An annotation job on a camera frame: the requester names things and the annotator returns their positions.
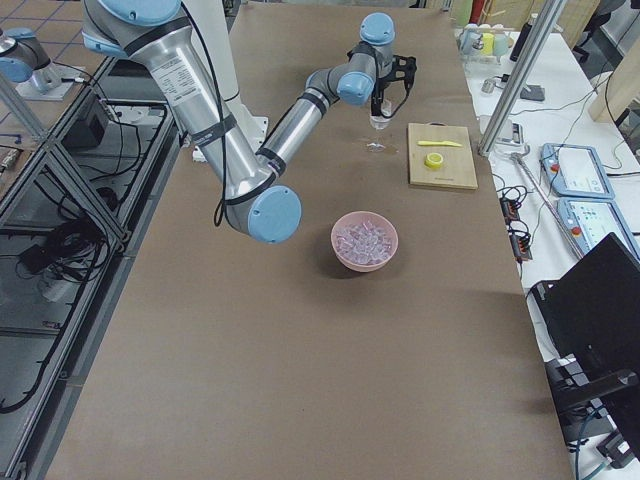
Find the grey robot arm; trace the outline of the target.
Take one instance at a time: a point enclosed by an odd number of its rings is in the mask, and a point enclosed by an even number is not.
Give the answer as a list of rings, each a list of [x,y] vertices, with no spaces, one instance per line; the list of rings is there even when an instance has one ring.
[[[85,1],[87,48],[143,65],[222,183],[217,221],[264,243],[290,238],[302,216],[279,182],[306,137],[336,102],[375,102],[398,64],[391,17],[374,12],[346,63],[318,70],[264,142],[238,91],[220,1]]]
[[[63,69],[26,27],[1,30],[1,73],[25,100],[62,101],[70,89]]]

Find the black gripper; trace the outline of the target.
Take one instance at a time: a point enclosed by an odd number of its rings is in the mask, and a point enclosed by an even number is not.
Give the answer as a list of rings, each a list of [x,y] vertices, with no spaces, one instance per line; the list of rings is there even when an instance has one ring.
[[[380,113],[381,117],[388,116],[388,100],[385,99],[385,90],[390,83],[391,81],[388,76],[384,76],[376,80],[370,96],[372,116],[379,116]]]

